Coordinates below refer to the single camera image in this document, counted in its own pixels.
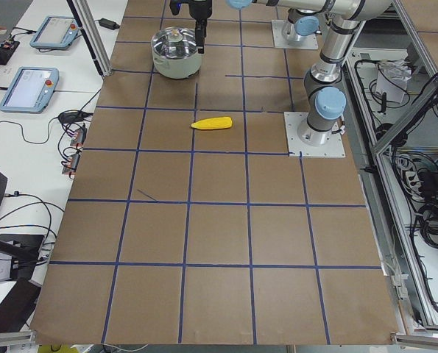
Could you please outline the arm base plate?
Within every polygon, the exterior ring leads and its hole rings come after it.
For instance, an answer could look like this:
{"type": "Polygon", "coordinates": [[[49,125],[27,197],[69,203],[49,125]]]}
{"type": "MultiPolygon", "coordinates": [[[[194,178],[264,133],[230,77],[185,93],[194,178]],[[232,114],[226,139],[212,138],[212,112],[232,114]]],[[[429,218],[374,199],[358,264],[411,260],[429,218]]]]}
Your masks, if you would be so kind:
{"type": "Polygon", "coordinates": [[[344,158],[342,136],[335,122],[331,130],[317,132],[307,122],[307,112],[285,112],[287,146],[290,157],[344,158]]]}
{"type": "Polygon", "coordinates": [[[272,20],[271,26],[275,48],[316,51],[319,47],[315,32],[308,35],[299,35],[294,25],[287,20],[272,20]]]}

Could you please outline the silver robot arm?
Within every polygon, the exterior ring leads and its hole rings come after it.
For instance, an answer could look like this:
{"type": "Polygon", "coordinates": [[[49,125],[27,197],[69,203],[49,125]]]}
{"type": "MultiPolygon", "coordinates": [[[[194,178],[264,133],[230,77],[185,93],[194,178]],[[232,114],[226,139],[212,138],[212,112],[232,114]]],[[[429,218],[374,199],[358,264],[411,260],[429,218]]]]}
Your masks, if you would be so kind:
{"type": "Polygon", "coordinates": [[[310,35],[315,35],[320,30],[318,12],[313,10],[303,10],[291,8],[281,35],[289,42],[300,42],[310,35]]]}
{"type": "Polygon", "coordinates": [[[390,1],[259,1],[268,7],[288,7],[333,15],[319,59],[307,71],[305,90],[310,104],[307,118],[297,128],[299,139],[309,146],[328,142],[333,125],[342,117],[347,100],[333,84],[361,22],[382,14],[390,1]]]}

